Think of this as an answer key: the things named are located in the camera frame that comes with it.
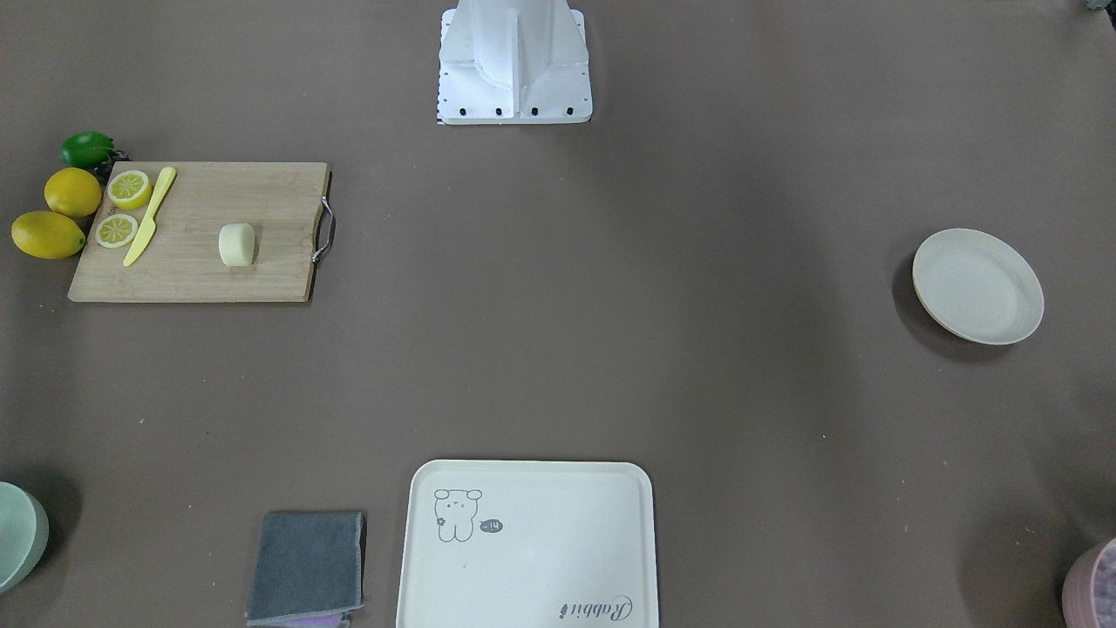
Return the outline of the bamboo cutting board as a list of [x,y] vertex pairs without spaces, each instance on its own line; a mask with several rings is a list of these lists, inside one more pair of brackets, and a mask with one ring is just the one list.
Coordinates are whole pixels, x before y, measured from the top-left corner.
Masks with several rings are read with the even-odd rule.
[[[126,248],[84,247],[68,297],[80,303],[306,302],[330,191],[324,162],[187,162],[156,215],[156,232],[133,265]],[[224,265],[221,228],[254,228],[251,265]]]

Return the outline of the lemon half near knife tip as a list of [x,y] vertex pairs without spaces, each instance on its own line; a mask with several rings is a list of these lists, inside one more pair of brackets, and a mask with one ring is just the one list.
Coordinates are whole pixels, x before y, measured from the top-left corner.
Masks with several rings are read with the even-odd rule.
[[140,232],[140,220],[122,212],[114,212],[97,223],[92,230],[92,238],[99,247],[122,248],[128,247],[137,232]]

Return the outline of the whole yellow lemon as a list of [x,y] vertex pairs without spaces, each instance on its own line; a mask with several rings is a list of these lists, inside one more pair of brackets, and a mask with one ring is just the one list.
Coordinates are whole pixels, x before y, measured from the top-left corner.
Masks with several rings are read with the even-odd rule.
[[83,168],[61,168],[44,184],[44,199],[56,214],[88,218],[99,210],[102,186],[99,178]]
[[29,257],[61,259],[73,257],[86,245],[86,235],[73,218],[51,211],[31,211],[17,218],[11,238]]

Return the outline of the grey folded cloth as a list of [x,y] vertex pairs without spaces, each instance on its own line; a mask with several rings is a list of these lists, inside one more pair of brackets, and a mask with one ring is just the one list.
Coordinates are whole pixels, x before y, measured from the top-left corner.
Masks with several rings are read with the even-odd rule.
[[359,510],[275,510],[262,518],[248,627],[348,627],[362,608]]

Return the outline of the beige round plate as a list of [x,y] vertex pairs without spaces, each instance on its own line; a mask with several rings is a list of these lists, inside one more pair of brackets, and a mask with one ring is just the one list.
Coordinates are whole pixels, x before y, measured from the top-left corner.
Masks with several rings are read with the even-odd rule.
[[945,229],[917,248],[912,283],[941,327],[980,345],[1014,345],[1043,322],[1035,270],[1007,242],[975,229]]

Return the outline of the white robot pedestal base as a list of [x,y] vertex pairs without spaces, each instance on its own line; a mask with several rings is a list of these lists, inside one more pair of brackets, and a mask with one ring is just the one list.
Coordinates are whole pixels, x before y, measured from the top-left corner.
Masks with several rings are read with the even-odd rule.
[[436,120],[591,120],[585,17],[566,1],[459,1],[441,16]]

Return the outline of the white steamed bun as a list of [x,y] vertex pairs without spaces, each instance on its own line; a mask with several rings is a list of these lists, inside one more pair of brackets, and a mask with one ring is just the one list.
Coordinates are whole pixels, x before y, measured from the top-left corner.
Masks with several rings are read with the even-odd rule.
[[250,223],[229,223],[218,235],[218,253],[223,265],[246,267],[254,262],[254,228]]

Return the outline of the cream rabbit tray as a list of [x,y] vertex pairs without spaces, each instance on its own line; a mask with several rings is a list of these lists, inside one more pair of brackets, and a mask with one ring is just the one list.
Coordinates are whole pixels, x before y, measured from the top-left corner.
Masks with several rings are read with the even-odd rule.
[[631,462],[416,470],[398,627],[657,627],[650,476]]

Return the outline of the pink bowl with ice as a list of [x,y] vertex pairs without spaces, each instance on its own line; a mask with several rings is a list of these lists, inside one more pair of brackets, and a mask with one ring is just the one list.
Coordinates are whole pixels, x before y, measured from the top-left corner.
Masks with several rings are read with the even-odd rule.
[[1078,557],[1061,592],[1067,627],[1115,627],[1115,540]]

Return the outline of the yellow plastic knife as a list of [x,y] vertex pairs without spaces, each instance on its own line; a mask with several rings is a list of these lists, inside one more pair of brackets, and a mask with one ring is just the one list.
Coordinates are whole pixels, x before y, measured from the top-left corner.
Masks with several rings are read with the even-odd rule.
[[157,230],[155,220],[157,211],[162,207],[162,203],[165,196],[167,196],[167,192],[174,183],[176,175],[177,170],[175,167],[163,167],[160,170],[144,218],[140,220],[140,228],[137,228],[136,235],[132,239],[128,253],[125,255],[122,265],[133,265],[140,259],[140,255],[147,250]]

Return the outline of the mint green bowl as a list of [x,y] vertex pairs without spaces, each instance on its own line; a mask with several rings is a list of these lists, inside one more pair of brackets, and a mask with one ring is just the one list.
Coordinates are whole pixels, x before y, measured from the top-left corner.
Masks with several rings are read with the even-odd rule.
[[44,505],[11,482],[1,481],[1,592],[20,584],[39,564],[51,532]]

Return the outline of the green lime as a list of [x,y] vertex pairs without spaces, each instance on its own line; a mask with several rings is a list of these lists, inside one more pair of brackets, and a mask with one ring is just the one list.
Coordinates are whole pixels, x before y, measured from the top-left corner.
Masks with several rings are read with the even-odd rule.
[[58,149],[58,158],[69,167],[95,168],[116,154],[115,143],[102,132],[86,131],[68,136]]

